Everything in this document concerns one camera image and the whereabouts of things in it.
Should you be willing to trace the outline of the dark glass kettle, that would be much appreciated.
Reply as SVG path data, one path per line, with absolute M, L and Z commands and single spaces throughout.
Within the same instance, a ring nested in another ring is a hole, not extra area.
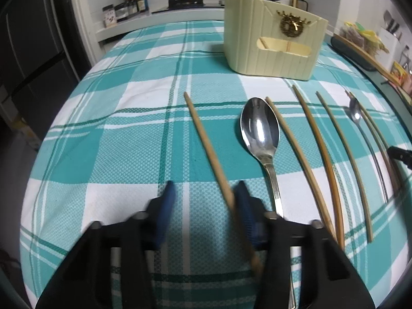
M 309 10 L 309 3 L 306 0 L 290 0 L 290 5 L 304 11 Z

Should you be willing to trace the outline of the black refrigerator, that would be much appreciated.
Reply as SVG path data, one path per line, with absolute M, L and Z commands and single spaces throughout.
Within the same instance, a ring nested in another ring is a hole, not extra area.
M 1 84 L 40 139 L 89 68 L 71 0 L 6 2 Z

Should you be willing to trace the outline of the black gas stove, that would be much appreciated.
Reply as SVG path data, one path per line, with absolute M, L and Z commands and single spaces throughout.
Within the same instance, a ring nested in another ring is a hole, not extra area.
M 152 14 L 165 13 L 171 11 L 182 11 L 202 8 L 224 8 L 224 0 L 168 0 L 168 5 L 158 10 L 152 11 Z

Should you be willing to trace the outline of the wooden cutting board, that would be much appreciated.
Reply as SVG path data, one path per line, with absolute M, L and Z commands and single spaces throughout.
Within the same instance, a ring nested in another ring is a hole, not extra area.
M 335 34 L 333 35 L 333 38 L 338 40 L 339 42 L 342 42 L 344 45 L 347 47 L 350 47 L 354 52 L 356 52 L 358 55 L 360 55 L 366 62 L 368 62 L 370 65 L 374 66 L 379 73 L 384 76 L 387 80 L 389 80 L 391 83 L 393 83 L 395 86 L 400 87 L 401 84 L 399 83 L 399 80 L 396 79 L 389 71 L 387 71 L 375 58 L 373 58 L 370 54 L 368 54 L 364 49 L 361 47 L 355 45 L 353 42 L 350 42 L 349 40 L 345 39 L 344 37 Z

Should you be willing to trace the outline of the white knife block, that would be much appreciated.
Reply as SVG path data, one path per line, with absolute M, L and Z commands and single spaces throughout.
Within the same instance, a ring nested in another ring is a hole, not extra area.
M 383 50 L 379 50 L 376 54 L 376 60 L 379 62 L 387 71 L 391 71 L 394 62 L 398 62 L 401 57 L 401 51 L 403 46 L 399 42 L 396 36 L 391 34 L 384 28 L 380 28 L 378 35 L 388 49 L 388 53 Z

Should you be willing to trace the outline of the fruit basket with bag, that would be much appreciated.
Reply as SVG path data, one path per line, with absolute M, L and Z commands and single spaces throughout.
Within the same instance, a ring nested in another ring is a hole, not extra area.
M 389 52 L 382 40 L 373 30 L 365 29 L 357 22 L 345 22 L 339 30 L 339 35 L 350 42 L 353 42 L 372 56 L 375 56 L 378 51 L 383 51 L 385 53 Z

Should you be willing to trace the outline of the teal plaid tablecloth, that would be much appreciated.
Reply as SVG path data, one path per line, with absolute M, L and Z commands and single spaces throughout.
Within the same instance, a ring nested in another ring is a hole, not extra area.
M 159 308 L 252 308 L 255 282 L 248 260 L 184 100 L 191 97 L 231 183 L 244 181 L 270 203 L 265 173 L 245 149 L 239 116 L 248 99 L 270 98 L 312 167 L 326 202 L 328 180 L 304 112 L 303 96 L 333 162 L 343 207 L 345 251 L 375 303 L 390 293 L 411 259 L 411 172 L 401 166 L 403 192 L 393 192 L 379 149 L 387 200 L 370 149 L 345 112 L 351 92 L 387 143 L 409 149 L 411 138 L 390 104 L 355 67 L 323 44 L 310 80 L 234 73 L 223 52 L 219 21 L 169 23 L 125 36 L 89 71 L 47 132 L 22 208 L 20 257 L 31 304 L 87 226 L 121 222 L 143 210 L 167 181 L 177 200 L 161 250 L 148 253 Z M 362 178 L 374 239 L 350 234 L 339 136 L 319 92 L 348 141 Z

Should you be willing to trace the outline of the cardboard box on floor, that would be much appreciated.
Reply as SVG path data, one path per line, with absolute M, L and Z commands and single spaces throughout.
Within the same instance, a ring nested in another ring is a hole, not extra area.
M 11 122 L 11 128 L 17 133 L 21 134 L 25 142 L 33 150 L 38 151 L 40 149 L 41 140 L 20 114 L 18 114 Z

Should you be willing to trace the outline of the cream utensil holder box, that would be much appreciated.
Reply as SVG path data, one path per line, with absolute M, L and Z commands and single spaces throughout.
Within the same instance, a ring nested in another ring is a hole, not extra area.
M 328 21 L 268 0 L 225 0 L 224 53 L 243 75 L 311 78 Z

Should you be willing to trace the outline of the spice jars rack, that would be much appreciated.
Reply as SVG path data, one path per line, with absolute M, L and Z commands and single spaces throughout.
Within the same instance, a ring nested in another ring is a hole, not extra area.
M 108 28 L 134 16 L 138 12 L 138 7 L 135 1 L 127 0 L 116 6 L 113 4 L 104 6 L 102 12 L 103 24 Z

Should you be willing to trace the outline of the large steel spoon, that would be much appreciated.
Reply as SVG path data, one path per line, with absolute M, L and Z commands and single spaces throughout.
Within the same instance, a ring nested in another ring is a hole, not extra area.
M 274 111 L 262 98 L 250 98 L 239 119 L 242 139 L 249 153 L 262 165 L 268 176 L 272 210 L 265 212 L 267 257 L 259 284 L 256 304 L 259 308 L 295 308 L 296 300 L 290 265 L 290 233 L 284 219 L 284 208 L 274 155 L 279 143 L 279 124 Z

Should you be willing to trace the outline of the black mat under board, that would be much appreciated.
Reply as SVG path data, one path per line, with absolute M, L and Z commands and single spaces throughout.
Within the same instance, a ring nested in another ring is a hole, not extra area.
M 335 36 L 331 37 L 330 44 L 337 53 L 339 53 L 346 59 L 350 60 L 354 64 L 357 64 L 366 71 L 376 71 L 376 68 L 372 64 L 370 64 L 366 59 L 361 57 L 354 49 L 350 48 L 348 45 L 337 39 Z

